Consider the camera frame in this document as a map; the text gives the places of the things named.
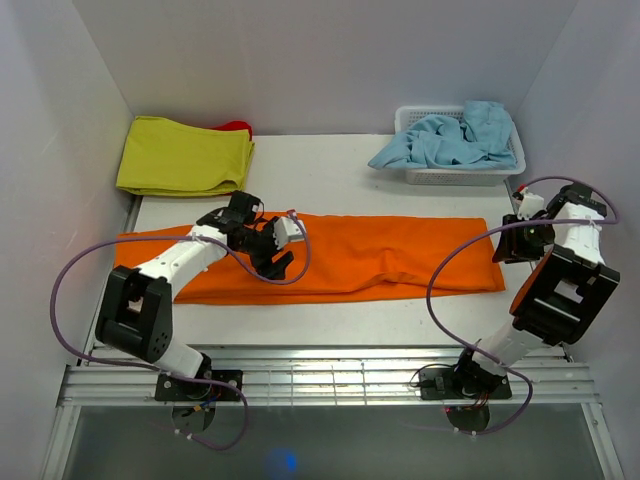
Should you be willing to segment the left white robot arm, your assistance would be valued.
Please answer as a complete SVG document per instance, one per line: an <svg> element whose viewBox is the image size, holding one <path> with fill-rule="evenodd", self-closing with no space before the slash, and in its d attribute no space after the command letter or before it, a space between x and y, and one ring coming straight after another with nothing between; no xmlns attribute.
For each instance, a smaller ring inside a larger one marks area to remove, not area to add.
<svg viewBox="0 0 640 480"><path fill-rule="evenodd" d="M103 344L177 375L190 399L212 387L210 359L176 339L173 302L191 281L231 254L244 254L245 269L268 283L285 284L294 259L288 245L308 240L295 212L264 219L259 198L232 193L229 203L201 217L184 239L152 259L110 273L95 336Z"/></svg>

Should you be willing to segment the orange trousers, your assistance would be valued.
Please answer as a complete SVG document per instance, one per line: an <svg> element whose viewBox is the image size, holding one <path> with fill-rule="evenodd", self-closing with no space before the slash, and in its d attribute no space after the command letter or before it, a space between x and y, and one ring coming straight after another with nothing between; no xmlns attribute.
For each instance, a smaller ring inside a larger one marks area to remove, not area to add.
<svg viewBox="0 0 640 480"><path fill-rule="evenodd" d="M335 216L302 213L312 255L290 245L287 275L271 285L232 257L216 262L180 293L178 304L289 305L369 302L494 293L505 288L482 218Z"/></svg>

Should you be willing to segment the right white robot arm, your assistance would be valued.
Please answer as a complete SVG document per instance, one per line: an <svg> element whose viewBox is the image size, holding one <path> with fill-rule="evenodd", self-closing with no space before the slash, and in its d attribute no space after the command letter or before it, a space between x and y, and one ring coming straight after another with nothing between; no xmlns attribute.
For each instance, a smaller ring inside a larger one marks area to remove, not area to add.
<svg viewBox="0 0 640 480"><path fill-rule="evenodd" d="M600 251L611 210L593 193L580 182L563 186L550 201L527 188L515 193L518 210L503 217L492 260L535 267L513 299L510 320L463 350L451 373L458 394L490 395L530 352L576 343L609 300L620 282Z"/></svg>

